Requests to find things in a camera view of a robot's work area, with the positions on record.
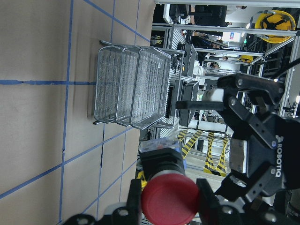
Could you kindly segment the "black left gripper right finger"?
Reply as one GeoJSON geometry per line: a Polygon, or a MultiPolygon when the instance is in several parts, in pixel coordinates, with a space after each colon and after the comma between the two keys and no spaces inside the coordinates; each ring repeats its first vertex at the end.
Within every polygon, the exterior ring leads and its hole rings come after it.
{"type": "Polygon", "coordinates": [[[220,225],[221,205],[206,179],[197,179],[199,189],[198,213],[203,225],[220,225]]]}

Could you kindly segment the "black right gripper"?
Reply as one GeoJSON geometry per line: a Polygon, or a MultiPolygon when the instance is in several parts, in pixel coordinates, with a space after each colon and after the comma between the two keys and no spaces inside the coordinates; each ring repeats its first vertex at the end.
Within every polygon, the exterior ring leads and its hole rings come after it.
{"type": "Polygon", "coordinates": [[[230,174],[216,195],[228,203],[246,204],[300,187],[300,121],[278,116],[285,85],[246,74],[219,78],[223,102],[177,101],[176,109],[216,110],[233,130],[230,174]]]}

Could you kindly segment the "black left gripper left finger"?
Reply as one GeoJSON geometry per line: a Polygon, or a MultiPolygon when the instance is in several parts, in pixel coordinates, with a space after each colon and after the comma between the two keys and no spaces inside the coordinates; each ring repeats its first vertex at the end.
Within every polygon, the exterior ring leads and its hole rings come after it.
{"type": "Polygon", "coordinates": [[[142,220],[141,207],[142,186],[140,179],[132,179],[130,182],[129,193],[127,197],[126,208],[128,215],[126,216],[127,225],[140,225],[142,220]]]}

